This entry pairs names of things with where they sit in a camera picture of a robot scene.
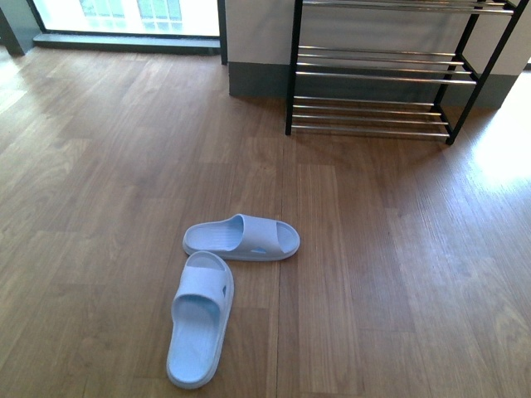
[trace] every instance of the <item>metal shoe rack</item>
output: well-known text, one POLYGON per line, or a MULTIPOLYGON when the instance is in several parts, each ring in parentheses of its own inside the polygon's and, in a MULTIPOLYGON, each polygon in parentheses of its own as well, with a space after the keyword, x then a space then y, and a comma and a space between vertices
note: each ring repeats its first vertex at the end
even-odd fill
POLYGON ((506 0, 295 0, 285 134, 290 135, 292 130, 324 131, 444 139, 447 144, 453 144, 528 2, 529 0, 520 0, 518 4, 506 0), (470 17, 453 53, 378 51, 300 45, 303 8, 306 7, 465 13, 470 14, 470 17), (463 54, 480 15, 508 18, 482 73, 476 71, 463 54), (379 84, 402 82, 438 85, 438 89, 435 99, 430 103, 295 95, 296 81, 300 76, 305 79, 370 80, 379 84), (450 85, 473 87, 455 125, 452 125, 441 106, 450 85))

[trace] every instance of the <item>slide sandal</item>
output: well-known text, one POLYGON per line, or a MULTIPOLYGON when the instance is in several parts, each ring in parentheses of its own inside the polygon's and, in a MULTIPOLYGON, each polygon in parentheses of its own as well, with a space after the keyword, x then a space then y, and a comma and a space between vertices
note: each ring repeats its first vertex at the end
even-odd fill
POLYGON ((225 261, 204 251, 188 258, 173 299, 166 364, 176 386, 199 388, 216 373, 233 296, 234 280, 225 261))
POLYGON ((290 257, 300 245, 299 234, 289 224, 236 214, 224 221, 188 228, 183 248, 189 255, 205 250, 226 260, 277 261, 290 257))

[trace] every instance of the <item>window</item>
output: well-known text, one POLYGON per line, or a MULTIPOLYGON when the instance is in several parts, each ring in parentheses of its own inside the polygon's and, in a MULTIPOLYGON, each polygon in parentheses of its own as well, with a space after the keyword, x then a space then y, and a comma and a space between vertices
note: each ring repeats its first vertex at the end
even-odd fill
POLYGON ((33 0, 49 31, 219 36, 217 0, 33 0))

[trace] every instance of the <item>baseboard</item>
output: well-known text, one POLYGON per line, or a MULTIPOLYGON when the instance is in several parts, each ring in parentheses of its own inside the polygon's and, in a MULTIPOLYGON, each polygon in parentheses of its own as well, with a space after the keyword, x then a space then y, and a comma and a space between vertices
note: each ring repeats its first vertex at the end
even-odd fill
MULTIPOLYGON (((289 67, 287 65, 229 62, 230 94, 270 96, 285 98, 289 67)), ((475 105, 499 108, 518 76, 491 75, 475 105)), ((355 98, 361 100, 387 100, 432 102, 438 85, 396 81, 297 78, 296 94, 330 98, 355 98)), ((464 106, 474 86, 452 85, 446 92, 443 104, 464 106)))
POLYGON ((214 56, 221 53, 219 39, 160 38, 140 36, 92 36, 42 33, 36 46, 68 50, 127 51, 214 56))
POLYGON ((229 93, 234 96, 285 98, 287 65, 229 61, 229 93))

